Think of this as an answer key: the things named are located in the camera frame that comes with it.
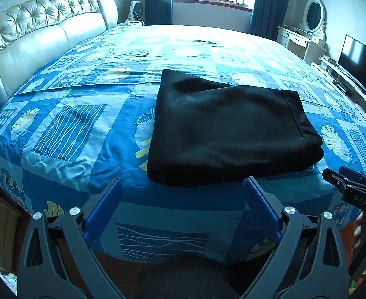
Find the person right hand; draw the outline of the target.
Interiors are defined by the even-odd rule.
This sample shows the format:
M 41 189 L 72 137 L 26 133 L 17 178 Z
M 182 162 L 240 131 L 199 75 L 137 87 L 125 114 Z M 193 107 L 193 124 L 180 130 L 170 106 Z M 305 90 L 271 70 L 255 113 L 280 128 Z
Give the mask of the person right hand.
M 363 212 L 360 212 L 356 218 L 356 228 L 353 233 L 353 249 L 352 251 L 356 251 L 361 244 L 361 232 L 362 232 L 362 224 L 363 224 Z

